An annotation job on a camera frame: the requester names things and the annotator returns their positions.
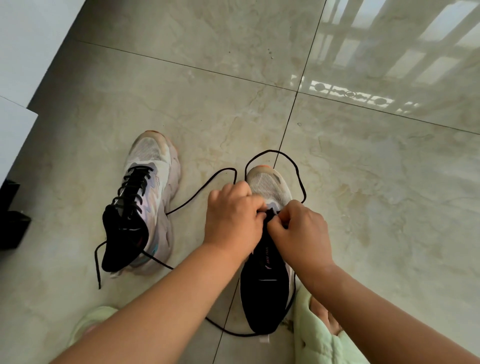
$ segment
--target forearm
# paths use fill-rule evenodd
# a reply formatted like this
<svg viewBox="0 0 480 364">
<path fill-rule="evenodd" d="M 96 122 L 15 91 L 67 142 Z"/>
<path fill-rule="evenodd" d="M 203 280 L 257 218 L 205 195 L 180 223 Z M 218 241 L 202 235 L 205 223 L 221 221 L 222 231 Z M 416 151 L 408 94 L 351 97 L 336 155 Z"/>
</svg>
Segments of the forearm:
<svg viewBox="0 0 480 364">
<path fill-rule="evenodd" d="M 361 285 L 338 267 L 306 287 L 372 364 L 480 363 L 473 354 Z"/>
<path fill-rule="evenodd" d="M 174 363 L 240 266 L 203 244 L 54 363 Z"/>
</svg>

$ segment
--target marble tile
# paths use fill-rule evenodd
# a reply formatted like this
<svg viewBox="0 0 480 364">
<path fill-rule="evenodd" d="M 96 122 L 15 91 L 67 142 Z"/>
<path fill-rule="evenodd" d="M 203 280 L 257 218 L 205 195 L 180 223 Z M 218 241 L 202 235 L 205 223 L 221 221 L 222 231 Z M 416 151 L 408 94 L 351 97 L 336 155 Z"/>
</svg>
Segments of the marble tile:
<svg viewBox="0 0 480 364">
<path fill-rule="evenodd" d="M 327 0 L 300 91 L 480 133 L 478 0 Z"/>
<path fill-rule="evenodd" d="M 72 36 L 297 90 L 324 0 L 88 1 Z"/>
<path fill-rule="evenodd" d="M 176 207 L 218 169 L 242 171 L 256 153 L 278 148 L 294 96 L 277 87 L 66 41 L 30 106 L 39 117 L 10 173 L 22 185 L 13 207 L 33 221 L 20 247 L 0 257 L 4 361 L 48 361 L 64 348 L 88 309 L 122 307 L 166 274 L 162 268 L 151 277 L 108 279 L 102 272 L 103 288 L 96 286 L 94 249 L 105 239 L 101 215 L 116 196 L 138 134 L 159 130 L 180 151 Z M 274 157 L 259 163 L 273 163 Z M 176 238 L 170 265 L 201 243 L 208 192 L 232 178 L 222 173 L 171 215 Z M 226 320 L 235 286 L 212 309 L 219 323 Z M 182 362 L 213 361 L 221 333 L 208 325 L 201 330 Z"/>
<path fill-rule="evenodd" d="M 299 94 L 281 150 L 337 264 L 479 355 L 480 136 Z"/>
<path fill-rule="evenodd" d="M 233 298 L 225 328 L 237 333 L 251 333 L 240 299 L 240 286 Z M 224 333 L 218 346 L 214 364 L 278 363 L 294 362 L 292 310 L 278 329 L 269 335 L 269 343 L 260 342 L 260 337 L 239 338 Z"/>
</svg>

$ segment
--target laced sneaker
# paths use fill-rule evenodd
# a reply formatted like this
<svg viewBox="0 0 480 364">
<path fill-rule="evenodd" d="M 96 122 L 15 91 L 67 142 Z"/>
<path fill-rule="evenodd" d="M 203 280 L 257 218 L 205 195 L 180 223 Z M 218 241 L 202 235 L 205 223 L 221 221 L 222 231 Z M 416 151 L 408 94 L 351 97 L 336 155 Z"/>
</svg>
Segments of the laced sneaker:
<svg viewBox="0 0 480 364">
<path fill-rule="evenodd" d="M 273 333 L 291 307 L 295 292 L 292 268 L 285 263 L 268 234 L 267 223 L 292 199 L 280 173 L 257 166 L 247 175 L 252 193 L 267 204 L 262 238 L 240 274 L 240 297 L 250 328 L 257 334 Z"/>
<path fill-rule="evenodd" d="M 179 180 L 180 163 L 171 141 L 156 131 L 142 133 L 128 154 L 118 196 L 103 213 L 104 271 L 117 276 L 124 270 L 150 274 L 159 269 L 141 251 L 168 260 L 173 236 L 166 212 Z"/>
</svg>

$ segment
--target person's left arm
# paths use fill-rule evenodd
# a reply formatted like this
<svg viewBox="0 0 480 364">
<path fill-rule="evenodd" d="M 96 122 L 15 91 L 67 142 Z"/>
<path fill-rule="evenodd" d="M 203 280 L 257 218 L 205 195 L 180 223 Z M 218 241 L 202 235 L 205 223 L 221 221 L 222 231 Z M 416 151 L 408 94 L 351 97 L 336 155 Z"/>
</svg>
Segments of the person's left arm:
<svg viewBox="0 0 480 364">
<path fill-rule="evenodd" d="M 208 197 L 204 243 L 54 364 L 174 363 L 262 235 L 265 208 L 246 182 Z"/>
</svg>

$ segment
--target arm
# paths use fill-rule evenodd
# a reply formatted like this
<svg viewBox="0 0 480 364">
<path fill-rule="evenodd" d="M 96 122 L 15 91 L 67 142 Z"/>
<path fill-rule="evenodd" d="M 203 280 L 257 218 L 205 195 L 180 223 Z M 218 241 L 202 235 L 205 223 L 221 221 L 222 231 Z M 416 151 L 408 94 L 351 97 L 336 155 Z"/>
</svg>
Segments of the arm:
<svg viewBox="0 0 480 364">
<path fill-rule="evenodd" d="M 322 215 L 291 201 L 269 222 L 268 231 L 308 291 L 332 313 L 370 363 L 480 363 L 475 355 L 336 266 Z"/>
<path fill-rule="evenodd" d="M 204 243 L 61 354 L 62 363 L 174 363 L 262 235 L 264 202 L 247 183 L 208 198 Z"/>
</svg>

